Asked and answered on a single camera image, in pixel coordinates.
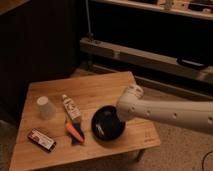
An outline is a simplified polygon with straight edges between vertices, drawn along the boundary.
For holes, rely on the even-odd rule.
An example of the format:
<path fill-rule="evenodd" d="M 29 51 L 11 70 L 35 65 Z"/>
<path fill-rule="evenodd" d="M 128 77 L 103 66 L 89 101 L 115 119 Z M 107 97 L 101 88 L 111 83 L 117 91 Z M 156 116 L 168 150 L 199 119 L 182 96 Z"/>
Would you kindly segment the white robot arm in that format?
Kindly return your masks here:
<path fill-rule="evenodd" d="M 130 84 L 117 101 L 120 121 L 144 118 L 213 135 L 213 101 L 151 101 L 144 91 Z"/>

